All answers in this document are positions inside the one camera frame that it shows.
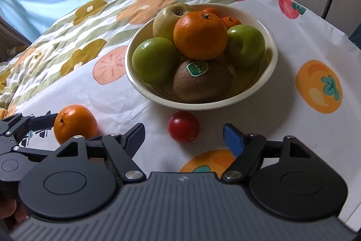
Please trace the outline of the person left hand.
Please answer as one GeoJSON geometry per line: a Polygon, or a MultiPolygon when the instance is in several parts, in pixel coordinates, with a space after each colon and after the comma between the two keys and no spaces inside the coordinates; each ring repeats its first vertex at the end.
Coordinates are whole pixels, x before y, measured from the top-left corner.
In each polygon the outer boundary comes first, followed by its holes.
{"type": "Polygon", "coordinates": [[[0,219],[12,219],[12,227],[16,228],[21,222],[28,219],[28,215],[20,201],[10,198],[1,198],[0,219]]]}

